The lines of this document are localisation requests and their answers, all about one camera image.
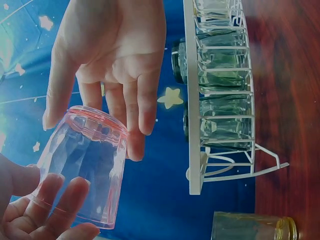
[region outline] white star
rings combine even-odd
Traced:
[[[26,70],[24,70],[24,69],[22,68],[22,66],[21,66],[20,63],[18,63],[17,65],[15,65],[14,70],[15,70],[16,72],[18,72],[20,76],[22,76],[23,74],[26,73]]]
[[[48,18],[48,16],[40,16],[40,26],[48,31],[52,29],[54,23]]]
[[[167,87],[165,89],[165,95],[159,97],[158,103],[164,103],[166,109],[171,108],[173,105],[183,104],[184,101],[179,97],[180,89],[171,89]]]
[[[39,151],[39,147],[40,147],[40,142],[36,142],[35,145],[32,147],[33,152],[38,152]]]

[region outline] fingernail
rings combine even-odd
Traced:
[[[63,176],[62,174],[59,174],[59,178],[62,179],[63,182],[66,180],[66,177]]]
[[[88,186],[90,187],[91,182],[88,179],[84,179],[86,181],[86,183],[88,184]]]
[[[27,168],[34,168],[34,169],[37,169],[37,165],[36,164],[29,164],[27,165]]]

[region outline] cup rim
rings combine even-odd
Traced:
[[[72,106],[68,109],[68,113],[70,114],[79,114],[81,116],[88,117],[92,120],[95,120],[97,122],[101,122],[102,124],[105,124],[107,126],[110,126],[113,129],[116,129],[120,131],[123,135],[128,136],[128,130],[126,126],[120,122],[115,117],[111,116],[110,114],[98,110],[93,107],[89,106]]]

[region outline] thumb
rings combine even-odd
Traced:
[[[40,170],[35,165],[20,166],[0,154],[0,222],[12,195],[32,193],[40,181]]]
[[[75,84],[75,75],[80,66],[72,60],[60,42],[57,38],[51,54],[46,109],[42,118],[44,130],[54,128],[63,118]]]

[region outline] hand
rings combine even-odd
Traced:
[[[70,213],[70,218],[53,214],[30,201],[28,195],[38,186],[40,170],[35,166],[14,164],[0,154],[0,240],[92,240],[99,229],[82,223],[70,228],[89,192],[89,184],[81,177],[74,178],[58,203]],[[53,203],[63,184],[63,177],[50,173],[39,186],[37,197]],[[9,204],[11,195],[24,196]]]
[[[71,0],[52,49],[43,127],[64,116],[78,80],[85,106],[102,108],[127,126],[130,159],[144,156],[156,120],[166,40],[162,0]]]

